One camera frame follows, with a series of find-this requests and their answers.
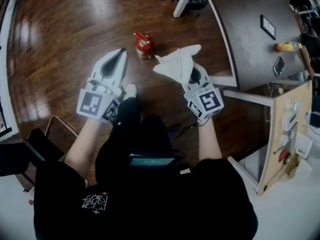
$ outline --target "red tool handle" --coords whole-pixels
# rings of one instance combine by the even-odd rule
[[[279,155],[279,163],[282,162],[289,154],[290,152],[288,150],[283,150]]]
[[[146,43],[150,43],[148,38],[145,35],[141,34],[138,30],[133,31],[133,34],[145,41]]]

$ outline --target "fire extinguisher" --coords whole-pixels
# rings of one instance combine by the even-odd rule
[[[152,58],[155,51],[154,38],[147,34],[141,34],[137,30],[133,31],[133,34],[137,37],[135,40],[135,49],[138,56],[141,58]]]

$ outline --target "dark desk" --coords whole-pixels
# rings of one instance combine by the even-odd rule
[[[185,1],[180,1],[173,15],[180,16]],[[305,69],[300,52],[276,52],[276,43],[300,41],[300,29],[286,0],[209,0],[220,23],[233,74],[233,81],[211,77],[214,84],[237,86],[240,91],[267,84],[278,78],[273,66],[279,56],[285,66],[279,78],[283,79]],[[276,28],[276,40],[261,29],[264,15]]]

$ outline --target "screen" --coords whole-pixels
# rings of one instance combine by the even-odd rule
[[[284,70],[285,62],[281,57],[278,57],[273,66],[273,72],[276,77],[280,76],[282,71]]]
[[[174,158],[133,158],[131,166],[167,166]]]

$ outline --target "smartphone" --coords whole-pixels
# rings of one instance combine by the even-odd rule
[[[284,60],[282,59],[282,57],[278,57],[273,66],[273,72],[276,77],[281,75],[282,71],[284,70],[284,67],[285,67]]]

